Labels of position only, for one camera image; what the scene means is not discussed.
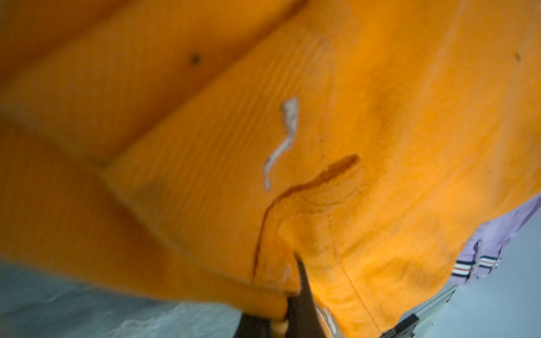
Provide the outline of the orange pants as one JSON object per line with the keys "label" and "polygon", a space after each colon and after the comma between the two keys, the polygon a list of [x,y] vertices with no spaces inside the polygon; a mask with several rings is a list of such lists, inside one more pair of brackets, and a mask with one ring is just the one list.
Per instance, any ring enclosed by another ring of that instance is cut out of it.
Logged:
{"label": "orange pants", "polygon": [[539,193],[539,1],[1,3],[3,261],[378,337]]}

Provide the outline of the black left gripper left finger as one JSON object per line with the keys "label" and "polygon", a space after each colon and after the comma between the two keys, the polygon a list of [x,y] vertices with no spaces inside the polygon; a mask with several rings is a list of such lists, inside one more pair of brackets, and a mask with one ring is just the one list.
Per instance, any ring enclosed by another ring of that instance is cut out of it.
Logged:
{"label": "black left gripper left finger", "polygon": [[271,338],[269,319],[242,314],[234,338]]}

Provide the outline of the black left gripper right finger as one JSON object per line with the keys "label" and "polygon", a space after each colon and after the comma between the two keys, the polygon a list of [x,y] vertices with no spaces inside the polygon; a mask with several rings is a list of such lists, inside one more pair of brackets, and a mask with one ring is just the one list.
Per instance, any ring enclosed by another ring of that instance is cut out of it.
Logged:
{"label": "black left gripper right finger", "polygon": [[287,301],[288,329],[286,338],[324,338],[325,332],[320,323],[309,286],[309,279],[302,261],[297,257],[301,289],[297,296]]}

